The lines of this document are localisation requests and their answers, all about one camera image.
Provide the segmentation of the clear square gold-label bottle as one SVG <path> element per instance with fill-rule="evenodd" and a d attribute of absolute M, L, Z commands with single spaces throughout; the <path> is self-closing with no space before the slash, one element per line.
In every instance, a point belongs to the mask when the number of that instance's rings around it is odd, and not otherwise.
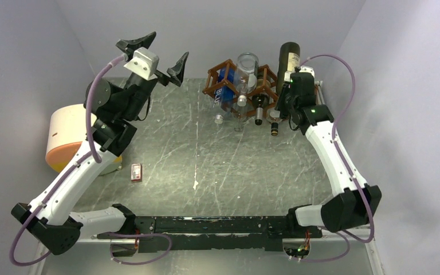
<path fill-rule="evenodd" d="M 270 134 L 272 136 L 278 135 L 279 124 L 282 122 L 282 118 L 280 117 L 280 111 L 271 108 L 268 110 L 266 115 L 267 121 L 270 123 Z"/>

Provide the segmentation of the dark green labelled wine bottle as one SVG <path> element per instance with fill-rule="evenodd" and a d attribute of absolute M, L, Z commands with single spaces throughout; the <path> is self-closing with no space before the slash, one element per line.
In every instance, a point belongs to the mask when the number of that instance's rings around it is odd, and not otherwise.
<path fill-rule="evenodd" d="M 264 86 L 263 83 L 264 83 L 263 75 L 259 73 L 257 75 L 257 83 L 254 90 L 262 88 Z M 264 119 L 264 108 L 269 103 L 269 96 L 265 91 L 259 92 L 256 95 L 252 96 L 252 101 L 254 103 L 254 109 L 256 110 L 254 123 L 255 125 L 261 125 Z"/>

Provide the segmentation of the brown wooden wine rack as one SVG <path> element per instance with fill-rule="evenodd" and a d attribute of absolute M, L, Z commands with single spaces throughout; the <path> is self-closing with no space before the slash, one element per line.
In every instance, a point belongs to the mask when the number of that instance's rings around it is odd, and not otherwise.
<path fill-rule="evenodd" d="M 240 64 L 228 59 L 208 71 L 203 94 L 213 99 L 213 119 L 217 124 L 232 117 L 254 117 L 257 125 L 265 119 L 270 123 L 287 120 L 287 111 L 277 109 L 277 102 L 289 75 L 296 72 L 315 75 L 311 67 L 299 66 L 296 58 L 289 60 L 286 69 L 277 75 L 268 65 L 258 66 L 253 73 L 239 69 Z"/>

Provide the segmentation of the clear round glass bottle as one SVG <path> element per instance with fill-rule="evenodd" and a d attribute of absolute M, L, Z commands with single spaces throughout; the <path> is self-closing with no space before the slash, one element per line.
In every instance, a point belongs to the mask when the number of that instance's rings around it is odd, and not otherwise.
<path fill-rule="evenodd" d="M 231 109 L 232 127 L 235 132 L 241 132 L 244 127 L 245 121 L 248 119 L 247 113 L 251 110 L 251 106 L 246 104 L 245 106 L 239 106 L 234 103 Z"/>

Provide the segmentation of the blue square bottle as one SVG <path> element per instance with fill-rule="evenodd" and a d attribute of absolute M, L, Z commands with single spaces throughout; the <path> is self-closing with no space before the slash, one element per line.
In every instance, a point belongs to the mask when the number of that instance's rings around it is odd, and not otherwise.
<path fill-rule="evenodd" d="M 214 91 L 213 101 L 213 118 L 216 124 L 223 124 L 227 120 L 231 120 L 231 109 L 234 100 L 237 98 L 234 91 L 227 85 L 222 86 Z"/>

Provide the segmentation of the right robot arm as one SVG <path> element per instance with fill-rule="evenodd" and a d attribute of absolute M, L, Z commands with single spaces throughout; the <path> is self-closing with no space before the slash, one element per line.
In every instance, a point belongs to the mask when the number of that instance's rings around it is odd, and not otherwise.
<path fill-rule="evenodd" d="M 313 74 L 287 71 L 276 110 L 282 119 L 290 118 L 313 146 L 333 195 L 323 205 L 294 208 L 294 217 L 286 222 L 287 232 L 300 237 L 308 226 L 337 232 L 370 224 L 382 192 L 378 186 L 370 186 L 356 169 L 334 128 L 329 108 L 316 103 Z"/>

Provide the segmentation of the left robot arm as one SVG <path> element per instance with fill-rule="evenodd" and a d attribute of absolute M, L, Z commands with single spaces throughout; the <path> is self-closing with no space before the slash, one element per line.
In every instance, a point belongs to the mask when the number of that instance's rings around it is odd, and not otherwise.
<path fill-rule="evenodd" d="M 77 201 L 105 168 L 129 146 L 142 108 L 157 84 L 181 86 L 188 58 L 185 53 L 166 72 L 150 51 L 156 33 L 120 40 L 121 54 L 90 83 L 86 99 L 86 137 L 72 160 L 30 203 L 17 203 L 11 213 L 50 254 L 68 251 L 81 237 L 116 233 L 128 238 L 136 231 L 135 215 L 117 203 L 104 210 L 77 213 Z"/>

